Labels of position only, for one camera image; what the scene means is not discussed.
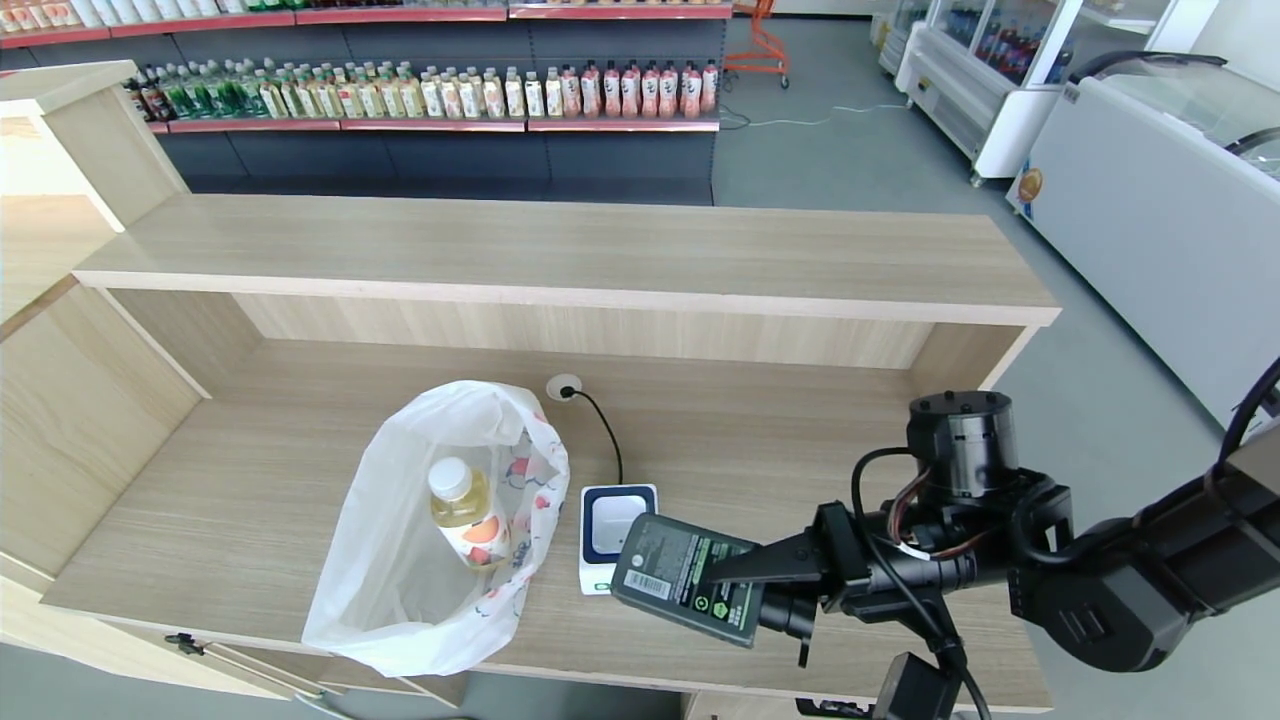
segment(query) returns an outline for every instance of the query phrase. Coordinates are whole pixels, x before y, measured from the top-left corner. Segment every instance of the checkout counter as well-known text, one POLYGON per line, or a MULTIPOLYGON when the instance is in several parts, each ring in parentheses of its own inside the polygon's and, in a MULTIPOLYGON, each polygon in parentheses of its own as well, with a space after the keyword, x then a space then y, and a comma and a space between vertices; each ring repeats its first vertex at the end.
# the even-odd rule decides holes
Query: checkout counter
MULTIPOLYGON (((300 639, 361 452, 426 388, 540 388, 575 373, 608 413, 628 479, 657 486, 664 514, 769 542, 841 498, 859 456, 902 442, 909 400, 991 387, 1059 313, 986 217, 192 195, 119 88, 133 72, 0 79, 6 113, 79 113, 47 123, 67 128, 49 137, 123 231, 38 304, 77 316, 54 323, 61 336, 95 336, 101 347, 81 355, 114 354, 65 369, 97 383, 82 392, 100 402, 64 413, 72 380, 55 366, 22 389, 47 386, 46 402, 10 404, 14 363, 70 352, 9 352, 41 316, 3 347, 5 446, 12 423, 45 419, 45 439, 5 455, 0 551, 6 582, 37 592, 42 612, 161 650, 188 634, 204 655, 170 644, 173 662, 252 687, 220 689, 461 702, 466 674, 381 678, 300 639), (22 102, 51 92, 59 109, 22 102), (134 414, 99 407, 122 402, 134 414), (65 462, 61 492, 23 488, 82 454, 96 455, 65 462), (14 493, 44 520, 9 525, 14 493), (44 539, 72 516, 79 529, 44 539)), ((576 487, 515 639, 476 671, 673 691, 686 717, 731 720, 788 717, 796 697, 869 702, 893 656, 925 652, 896 625, 824 615, 800 669, 783 635, 760 630, 742 650, 582 596, 579 487, 612 478, 613 451, 589 407, 544 409, 576 487)), ((868 505, 913 469, 873 466, 868 505)), ((1048 693, 1007 603, 1000 585, 948 600, 991 706, 1041 711, 1048 693)))

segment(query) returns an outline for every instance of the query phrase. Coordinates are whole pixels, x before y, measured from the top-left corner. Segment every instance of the chest freezer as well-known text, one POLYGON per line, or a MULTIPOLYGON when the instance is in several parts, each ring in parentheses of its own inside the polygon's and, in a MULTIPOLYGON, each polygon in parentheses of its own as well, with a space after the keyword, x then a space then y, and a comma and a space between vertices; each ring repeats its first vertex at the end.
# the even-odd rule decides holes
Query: chest freezer
POLYGON ((1007 200, 1225 425, 1280 355, 1280 92, 1180 54, 1070 79, 1007 200))

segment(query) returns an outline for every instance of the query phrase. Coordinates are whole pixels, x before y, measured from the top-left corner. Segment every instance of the red shelf edge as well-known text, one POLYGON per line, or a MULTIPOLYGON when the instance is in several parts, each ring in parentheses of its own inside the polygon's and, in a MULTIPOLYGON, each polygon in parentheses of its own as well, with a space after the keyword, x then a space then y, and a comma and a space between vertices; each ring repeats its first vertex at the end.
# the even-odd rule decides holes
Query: red shelf edge
POLYGON ((344 131, 424 131, 424 132, 525 132, 524 120, 424 120, 397 118, 351 118, 338 120, 344 131))
POLYGON ((105 27, 82 27, 78 29, 45 29, 28 33, 0 35, 0 49, 31 47, 33 45, 58 45, 59 42, 84 42, 88 40, 108 40, 110 31, 105 27))
POLYGON ((288 27, 293 24, 293 12, 237 13, 215 18, 184 18, 180 20, 161 20, 159 23, 138 23, 110 28, 111 37, 141 37, 145 35, 164 35, 168 32, 196 32, 202 29, 238 29, 248 27, 288 27))
POLYGON ((300 26, 342 23, 503 22, 507 9, 493 8, 334 8, 298 10, 300 26))
POLYGON ((527 3, 511 5, 508 14, 517 20, 724 20, 733 17, 733 4, 527 3))
POLYGON ((173 120, 169 135, 192 132, 270 132, 270 131, 337 131, 342 129, 334 119, 288 119, 269 120, 256 118, 228 118, 209 120, 173 120))
POLYGON ((719 132, 719 120, 613 120, 613 119, 559 119, 529 120, 529 132, 719 132))

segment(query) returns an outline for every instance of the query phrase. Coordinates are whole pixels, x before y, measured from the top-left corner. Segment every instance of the pink bottle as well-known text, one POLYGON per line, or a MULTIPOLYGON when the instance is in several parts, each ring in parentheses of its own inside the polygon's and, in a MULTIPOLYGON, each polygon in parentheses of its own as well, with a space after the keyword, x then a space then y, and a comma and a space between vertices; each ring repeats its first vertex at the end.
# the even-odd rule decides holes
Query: pink bottle
POLYGON ((640 114, 646 118, 658 117, 658 63, 650 60, 649 69, 640 77, 640 114))
POLYGON ((564 94, 564 117, 579 117, 582 113, 582 85, 572 65, 561 68, 561 92, 564 94))
POLYGON ((719 68, 716 67, 716 60, 707 60, 707 67, 703 68, 703 113, 712 114, 716 111, 716 90, 719 86, 719 68))
POLYGON ((676 64, 668 60, 667 68, 662 70, 662 76, 658 78, 659 118, 676 117, 676 94, 678 91, 680 91, 680 73, 676 72, 676 64))
POLYGON ((595 60, 586 61, 581 87, 582 114, 588 118, 600 117, 600 70, 595 69, 595 60))
POLYGON ((692 60, 685 65, 682 81, 685 96, 680 99, 680 111, 692 119, 703 114, 703 74, 694 67, 692 60))
POLYGON ((622 114, 621 86, 622 78, 618 76, 618 69, 613 67, 613 60, 609 60, 604 70, 604 114, 611 118, 622 114))
POLYGON ((635 118, 640 114, 640 76, 635 68, 622 73, 622 117, 635 118))

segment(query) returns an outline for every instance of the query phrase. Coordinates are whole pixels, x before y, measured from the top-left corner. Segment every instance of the robotic arm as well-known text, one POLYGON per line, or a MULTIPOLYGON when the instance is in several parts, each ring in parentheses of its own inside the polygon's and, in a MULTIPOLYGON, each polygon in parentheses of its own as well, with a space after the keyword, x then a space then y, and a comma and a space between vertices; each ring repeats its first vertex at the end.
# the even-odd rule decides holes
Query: robotic arm
POLYGON ((1219 461, 1202 477, 1079 537, 1070 489, 1019 466, 1009 397, 918 398, 906 446, 870 452, 854 468, 852 511, 822 505, 803 533, 724 559, 705 579, 764 583, 760 625, 799 638, 801 666, 818 607, 901 623, 937 659, 933 666, 899 656, 869 715, 850 703, 797 701, 809 715, 946 719, 963 684, 989 717, 943 596, 1000 582, 1014 615, 1044 628, 1080 661, 1115 673, 1149 670, 1194 623, 1280 585, 1280 427, 1240 447, 1245 424, 1277 382, 1280 360, 1249 392, 1219 461), (888 455, 914 456, 916 477, 865 512, 861 474, 888 455))

